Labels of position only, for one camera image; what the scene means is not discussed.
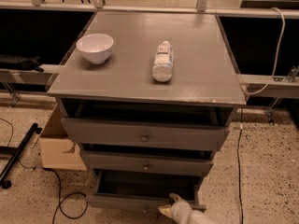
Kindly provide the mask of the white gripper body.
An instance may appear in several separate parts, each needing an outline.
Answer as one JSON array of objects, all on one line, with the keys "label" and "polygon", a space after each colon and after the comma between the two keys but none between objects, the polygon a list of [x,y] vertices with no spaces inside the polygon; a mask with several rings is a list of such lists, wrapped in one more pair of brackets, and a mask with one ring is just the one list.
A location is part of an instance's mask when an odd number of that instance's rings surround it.
[{"label": "white gripper body", "polygon": [[186,201],[178,201],[173,203],[170,208],[171,218],[177,224],[199,224],[196,212]]}]

